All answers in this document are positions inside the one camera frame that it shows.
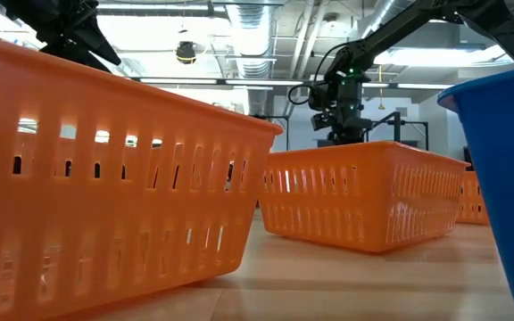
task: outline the blue bin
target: blue bin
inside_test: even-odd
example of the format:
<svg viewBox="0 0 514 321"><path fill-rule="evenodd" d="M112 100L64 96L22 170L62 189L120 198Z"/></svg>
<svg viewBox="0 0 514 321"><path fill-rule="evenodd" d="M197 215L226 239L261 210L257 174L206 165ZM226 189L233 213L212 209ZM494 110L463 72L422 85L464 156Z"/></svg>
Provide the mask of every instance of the blue bin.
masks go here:
<svg viewBox="0 0 514 321"><path fill-rule="evenodd" d="M443 91L459 113L514 298L514 70Z"/></svg>

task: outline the basket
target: basket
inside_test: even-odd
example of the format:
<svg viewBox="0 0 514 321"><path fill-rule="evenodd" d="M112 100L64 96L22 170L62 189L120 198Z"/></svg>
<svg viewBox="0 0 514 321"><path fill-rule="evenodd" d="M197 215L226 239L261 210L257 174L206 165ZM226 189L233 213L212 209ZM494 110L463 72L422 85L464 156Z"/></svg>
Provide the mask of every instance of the basket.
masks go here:
<svg viewBox="0 0 514 321"><path fill-rule="evenodd" d="M481 187L479 187L477 175L474 171L466 171L463 175L460 202L461 211L457 216L457 223L489 225L489 217L481 195Z"/></svg>
<svg viewBox="0 0 514 321"><path fill-rule="evenodd" d="M460 116L514 298L514 70L453 86L438 102Z"/></svg>
<svg viewBox="0 0 514 321"><path fill-rule="evenodd" d="M20 119L37 133L19 133ZM65 124L75 139L60 138ZM99 129L108 144L95 142ZM0 41L0 320L65 316L235 270L278 133Z"/></svg>
<svg viewBox="0 0 514 321"><path fill-rule="evenodd" d="M466 164L392 142L273 153L260 197L265 229L369 252L445 235Z"/></svg>

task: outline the blue bin rim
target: blue bin rim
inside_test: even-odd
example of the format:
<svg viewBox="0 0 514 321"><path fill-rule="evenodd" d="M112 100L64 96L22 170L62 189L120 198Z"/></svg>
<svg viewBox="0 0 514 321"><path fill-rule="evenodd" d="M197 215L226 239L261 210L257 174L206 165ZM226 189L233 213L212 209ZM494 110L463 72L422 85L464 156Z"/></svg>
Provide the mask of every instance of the blue bin rim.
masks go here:
<svg viewBox="0 0 514 321"><path fill-rule="evenodd" d="M497 75L492 75L480 79L470 80L462 84L458 84L445 89L437 96L437 103L451 111L458 112L458 106L454 101L454 96L459 95L463 92L475 90L482 87L487 87L493 83L501 83L514 80L514 70L502 72Z"/></svg>

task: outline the wooden table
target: wooden table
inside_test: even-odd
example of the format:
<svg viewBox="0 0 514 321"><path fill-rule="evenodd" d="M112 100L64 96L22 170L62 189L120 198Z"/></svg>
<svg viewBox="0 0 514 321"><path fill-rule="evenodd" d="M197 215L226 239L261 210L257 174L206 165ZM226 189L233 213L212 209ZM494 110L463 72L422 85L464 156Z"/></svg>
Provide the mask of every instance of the wooden table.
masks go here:
<svg viewBox="0 0 514 321"><path fill-rule="evenodd" d="M256 215L233 274L96 321L514 320L489 227L370 256L268 235Z"/></svg>

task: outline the robotic arm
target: robotic arm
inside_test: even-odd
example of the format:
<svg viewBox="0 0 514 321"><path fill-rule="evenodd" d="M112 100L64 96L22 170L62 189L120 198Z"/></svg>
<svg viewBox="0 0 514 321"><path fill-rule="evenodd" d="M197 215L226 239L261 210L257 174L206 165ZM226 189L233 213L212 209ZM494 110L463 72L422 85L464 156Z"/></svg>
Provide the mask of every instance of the robotic arm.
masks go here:
<svg viewBox="0 0 514 321"><path fill-rule="evenodd" d="M96 0L0 0L6 15L21 19L45 42L41 52L110 72L90 52L120 64L96 20Z"/></svg>
<svg viewBox="0 0 514 321"><path fill-rule="evenodd" d="M365 71L376 56L433 19L465 23L514 60L514 15L504 0L416 0L376 32L330 50L342 47L324 81L311 86L309 106L320 111L312 117L314 129L332 127L328 139L335 144L361 143L363 131L372 127L370 119L361 118L362 83L370 82Z"/></svg>

